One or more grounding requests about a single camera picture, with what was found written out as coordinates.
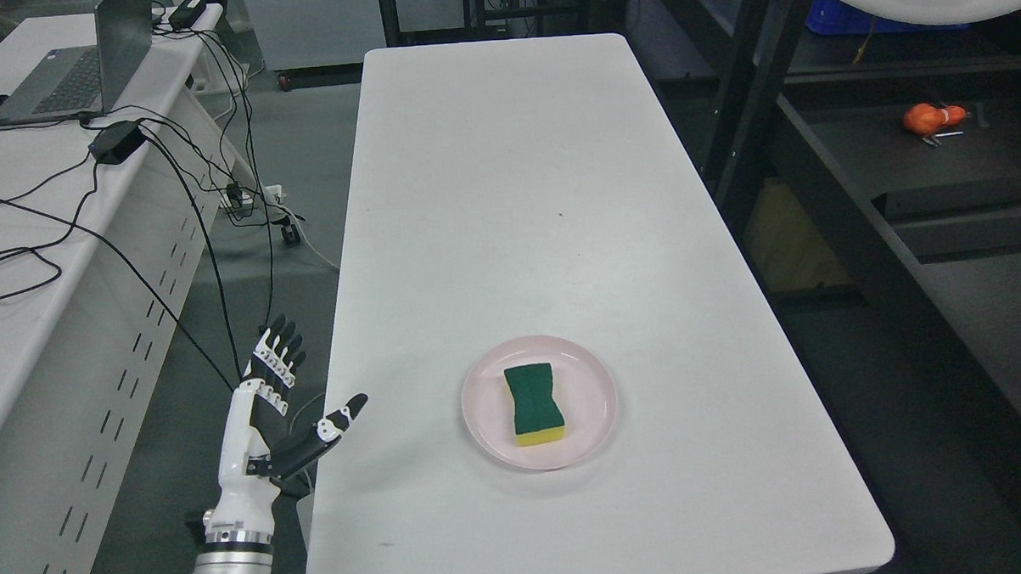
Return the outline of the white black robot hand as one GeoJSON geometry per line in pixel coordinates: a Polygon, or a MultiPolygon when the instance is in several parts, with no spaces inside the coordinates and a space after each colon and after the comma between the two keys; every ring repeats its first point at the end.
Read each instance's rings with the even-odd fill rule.
{"type": "Polygon", "coordinates": [[[338,444],[368,401],[356,394],[309,425],[290,430],[289,395],[306,360],[297,325],[280,314],[257,339],[228,406],[216,507],[204,521],[205,544],[270,543],[271,504],[283,483],[338,444]]]}

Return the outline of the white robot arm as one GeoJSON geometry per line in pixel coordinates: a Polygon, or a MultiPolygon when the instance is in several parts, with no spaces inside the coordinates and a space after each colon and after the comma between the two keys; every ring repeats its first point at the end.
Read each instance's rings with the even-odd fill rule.
{"type": "Polygon", "coordinates": [[[272,574],[270,532],[218,526],[205,532],[192,574],[272,574]]]}

